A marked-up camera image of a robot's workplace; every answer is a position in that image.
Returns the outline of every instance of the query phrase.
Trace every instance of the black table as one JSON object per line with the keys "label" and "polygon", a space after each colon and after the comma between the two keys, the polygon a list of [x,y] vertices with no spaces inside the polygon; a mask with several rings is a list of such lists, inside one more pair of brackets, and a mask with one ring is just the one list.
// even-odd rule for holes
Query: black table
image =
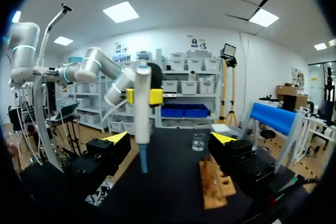
{"label": "black table", "polygon": [[192,133],[196,131],[209,136],[209,130],[156,129],[148,146],[149,173],[141,173],[137,155],[99,208],[115,217],[142,223],[231,223],[241,217],[253,200],[236,184],[237,194],[227,198],[227,206],[203,209],[198,161],[209,153],[192,150]]}

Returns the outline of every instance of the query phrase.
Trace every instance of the yellow tripod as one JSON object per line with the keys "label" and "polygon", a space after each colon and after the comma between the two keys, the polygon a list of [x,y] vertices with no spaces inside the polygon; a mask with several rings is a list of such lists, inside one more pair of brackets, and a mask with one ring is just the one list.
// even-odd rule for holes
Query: yellow tripod
{"label": "yellow tripod", "polygon": [[236,114],[235,114],[235,94],[236,94],[236,68],[232,67],[232,99],[231,99],[231,109],[227,114],[226,118],[229,122],[229,125],[232,125],[233,120],[235,121],[235,125],[238,127]]}
{"label": "yellow tripod", "polygon": [[222,93],[222,100],[220,101],[222,103],[222,105],[221,105],[221,115],[216,121],[217,124],[220,124],[220,123],[226,124],[226,119],[224,117],[225,98],[226,98],[226,84],[227,84],[227,78],[226,78],[227,73],[226,72],[227,72],[227,65],[226,65],[225,59],[223,59],[223,93]]}
{"label": "yellow tripod", "polygon": [[[234,57],[236,48],[225,44],[223,50],[220,53],[221,58],[223,59],[223,93],[222,93],[222,100],[221,100],[221,115],[216,121],[216,123],[224,123],[226,124],[228,122],[228,125],[232,125],[233,121],[235,122],[235,125],[238,126],[236,115],[235,115],[235,91],[236,91],[236,65],[237,60]],[[227,68],[232,68],[232,98],[231,98],[231,108],[226,117],[224,117],[225,113],[225,99],[226,99],[226,86],[227,86]]]}

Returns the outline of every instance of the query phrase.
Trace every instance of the black mount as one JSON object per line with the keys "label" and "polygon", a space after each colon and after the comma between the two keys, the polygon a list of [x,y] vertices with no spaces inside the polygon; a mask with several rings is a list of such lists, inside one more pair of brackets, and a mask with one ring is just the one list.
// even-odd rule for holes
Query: black mount
{"label": "black mount", "polygon": [[236,57],[224,54],[224,49],[221,50],[220,56],[226,61],[228,68],[235,68],[237,66]]}

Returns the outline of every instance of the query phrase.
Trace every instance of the white table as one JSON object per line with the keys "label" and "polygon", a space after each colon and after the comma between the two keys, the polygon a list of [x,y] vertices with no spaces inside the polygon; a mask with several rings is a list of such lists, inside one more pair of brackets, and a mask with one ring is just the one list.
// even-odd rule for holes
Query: white table
{"label": "white table", "polygon": [[[326,136],[321,132],[317,131],[318,126],[330,129],[330,136]],[[302,132],[299,136],[293,158],[294,164],[299,162],[300,159],[302,159],[306,155],[310,146],[310,141],[312,140],[312,136],[314,134],[322,137],[325,140],[336,142],[336,126],[327,126],[324,120],[320,118],[303,118]]]}

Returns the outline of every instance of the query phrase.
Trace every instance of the robotic arm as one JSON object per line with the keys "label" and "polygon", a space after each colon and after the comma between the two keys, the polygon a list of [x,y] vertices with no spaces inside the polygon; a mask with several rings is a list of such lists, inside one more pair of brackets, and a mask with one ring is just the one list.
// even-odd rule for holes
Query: robotic arm
{"label": "robotic arm", "polygon": [[115,108],[121,101],[121,92],[133,87],[135,72],[130,68],[121,68],[118,64],[106,57],[100,48],[88,49],[81,63],[69,63],[55,69],[59,72],[56,83],[67,85],[74,81],[94,82],[98,80],[99,72],[111,79],[116,79],[106,92],[106,103]]}
{"label": "robotic arm", "polygon": [[35,52],[40,28],[35,23],[13,23],[7,49],[13,52],[11,79],[22,82],[30,78],[35,65]]}
{"label": "robotic arm", "polygon": [[135,105],[135,136],[136,142],[140,144],[143,172],[147,173],[145,162],[146,144],[149,143],[149,94],[151,90],[151,68],[147,66],[146,57],[140,57],[140,65],[136,71],[130,68],[121,68],[118,64],[106,57],[102,50],[97,47],[88,49],[81,63],[61,64],[55,70],[42,67],[46,41],[53,25],[68,11],[62,5],[62,11],[49,23],[41,45],[40,54],[35,66],[35,53],[39,38],[39,27],[34,23],[14,23],[10,31],[10,40],[7,48],[13,51],[11,70],[12,84],[20,87],[26,81],[34,81],[34,108],[35,118],[38,124],[39,133],[45,147],[48,160],[61,170],[51,147],[48,138],[45,119],[42,108],[43,79],[53,81],[61,86],[71,84],[75,81],[94,82],[98,80],[99,72],[115,79],[110,89],[106,92],[104,99],[106,103],[117,109],[122,102],[121,93],[127,88],[134,87]]}

